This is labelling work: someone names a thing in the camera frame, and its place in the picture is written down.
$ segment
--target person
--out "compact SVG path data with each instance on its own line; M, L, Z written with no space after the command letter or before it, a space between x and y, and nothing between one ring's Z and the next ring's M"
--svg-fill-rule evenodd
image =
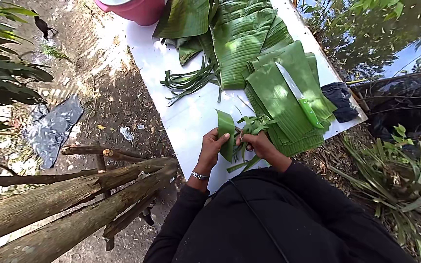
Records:
M208 176L229 134L202 138L198 162L144 263L400 262L412 257L328 181L277 151L264 132L245 134L272 166L226 182L206 206Z

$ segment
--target green knife handle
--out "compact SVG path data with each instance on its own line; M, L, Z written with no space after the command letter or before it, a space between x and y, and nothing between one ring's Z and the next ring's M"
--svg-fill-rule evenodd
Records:
M300 103L302 110L305 112L306 117L311 122L311 124L313 124L313 126L316 128L322 129L323 126L321 125L321 123L319 123L318 117L316 117L316 114L314 114L314 111L311 108L308 101L306 99L300 99L298 100L298 102Z

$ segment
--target person's left hand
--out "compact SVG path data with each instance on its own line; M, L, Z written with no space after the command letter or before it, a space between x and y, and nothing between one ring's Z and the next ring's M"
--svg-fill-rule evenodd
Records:
M210 176L211 170L214 165L217 164L217 155L220 151L220 147L228 141L230 134L226 133L222 137L218 138L219 129L213 128L210 132L202 137L202 148L199 154L199 160L197 161L194 171L203 176Z

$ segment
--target black sleeve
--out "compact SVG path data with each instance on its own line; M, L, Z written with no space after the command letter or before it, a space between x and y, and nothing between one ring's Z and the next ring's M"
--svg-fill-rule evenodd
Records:
M301 163L293 162L285 173L278 175L277 180L313 208L326 228L340 237L362 260L414 262L383 225Z
M176 249L193 222L197 213L207 200L207 194L184 185L178 199L165 218L159 234L145 254L144 263L168 263L175 255Z

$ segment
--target white board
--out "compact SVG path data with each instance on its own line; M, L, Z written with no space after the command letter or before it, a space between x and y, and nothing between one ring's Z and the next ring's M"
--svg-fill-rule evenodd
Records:
M278 9L278 16L284 20L285 24L290 25L288 30L293 39L302 42L305 52L315 54L321 86L342 81L335 70L332 69L313 35L301 22L300 16L290 1L272 0L271 3L274 8ZM124 20L123 26L125 27L127 44L131 48L142 79L160 114L184 176L188 179L201 151L202 136L218 126L215 109L229 113L235 121L242 116L254 116L254 113L239 99L240 97L249 105L242 90L222 92L222 100L217 103L219 88L213 84L207 84L201 90L185 96L168 108L167 105L170 101L165 97L171 96L171 93L168 88L160 84L160 80L165 78L165 71L171 70L173 74L179 74L197 70L201 67L203 55L196 56L186 66L181 67L178 52L162 45L158 38L152 38L156 25L141 27L132 21ZM360 116L350 122L333 122L330 130L324 135L325 139L367 119L353 98L351 98L351 101L357 107ZM236 125L242 128L244 124L236 123ZM250 159L253 156L253 152L247 152L245 157ZM226 169L234 164L236 163L232 164L219 155L219 161L212 170L209 180L208 189L211 193L214 193L229 178L238 175L243 170L243 168L240 168L230 174L227 173ZM265 166L266 163L261 160L253 168Z

